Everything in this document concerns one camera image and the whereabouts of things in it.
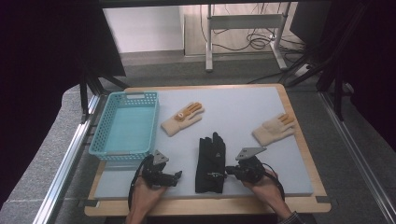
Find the basket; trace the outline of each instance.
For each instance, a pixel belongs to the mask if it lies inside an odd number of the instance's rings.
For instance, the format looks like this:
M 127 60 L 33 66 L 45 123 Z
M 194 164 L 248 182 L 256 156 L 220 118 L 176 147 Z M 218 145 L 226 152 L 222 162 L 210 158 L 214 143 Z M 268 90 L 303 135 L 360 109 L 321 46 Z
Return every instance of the basket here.
M 113 92 L 90 145 L 104 161 L 141 161 L 154 149 L 159 113 L 158 93 Z

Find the sleeve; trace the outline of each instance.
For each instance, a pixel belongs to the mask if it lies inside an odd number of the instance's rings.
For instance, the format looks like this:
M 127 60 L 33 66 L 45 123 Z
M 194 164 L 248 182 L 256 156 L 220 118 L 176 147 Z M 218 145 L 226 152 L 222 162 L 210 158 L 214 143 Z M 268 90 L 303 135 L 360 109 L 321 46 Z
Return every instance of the sleeve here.
M 293 212 L 288 219 L 285 219 L 278 224 L 305 224 L 303 219 L 298 215 L 298 213 Z

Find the person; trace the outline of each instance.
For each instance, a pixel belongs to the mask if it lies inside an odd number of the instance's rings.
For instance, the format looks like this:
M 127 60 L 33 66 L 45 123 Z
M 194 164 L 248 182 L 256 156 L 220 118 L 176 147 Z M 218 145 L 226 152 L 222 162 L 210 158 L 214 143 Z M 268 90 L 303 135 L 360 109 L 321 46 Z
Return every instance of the person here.
M 266 170 L 270 175 L 275 173 Z M 256 184 L 242 182 L 243 185 L 250 189 L 256 197 L 263 203 L 267 203 L 278 215 L 281 222 L 279 224 L 304 224 L 304 221 L 296 212 L 291 212 L 288 205 L 282 200 L 280 191 L 275 182 L 267 176 Z M 167 187 L 150 188 L 145 179 L 139 176 L 134 184 L 134 196 L 131 201 L 131 210 L 128 213 L 126 224 L 142 224 L 146 215 L 151 208 L 161 199 L 166 192 Z

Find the black glove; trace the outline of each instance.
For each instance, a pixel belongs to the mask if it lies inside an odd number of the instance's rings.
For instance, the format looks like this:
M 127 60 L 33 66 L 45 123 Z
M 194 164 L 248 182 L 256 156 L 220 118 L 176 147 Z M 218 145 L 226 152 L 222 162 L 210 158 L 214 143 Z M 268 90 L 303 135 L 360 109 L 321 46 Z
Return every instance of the black glove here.
M 209 137 L 200 138 L 195 192 L 222 193 L 224 177 L 225 144 L 222 138 L 217 133 L 213 133 L 213 141 Z

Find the glove cuff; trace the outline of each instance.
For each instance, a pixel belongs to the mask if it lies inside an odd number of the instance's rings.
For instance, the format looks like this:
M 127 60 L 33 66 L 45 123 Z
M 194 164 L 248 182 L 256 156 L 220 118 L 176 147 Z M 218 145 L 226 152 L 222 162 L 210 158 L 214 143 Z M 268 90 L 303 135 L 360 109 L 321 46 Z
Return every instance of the glove cuff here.
M 180 131 L 180 126 L 174 118 L 170 118 L 161 124 L 161 127 L 165 130 L 169 137 L 172 137 Z
M 253 136 L 260 143 L 262 147 L 266 147 L 274 142 L 274 137 L 262 126 L 253 131 Z

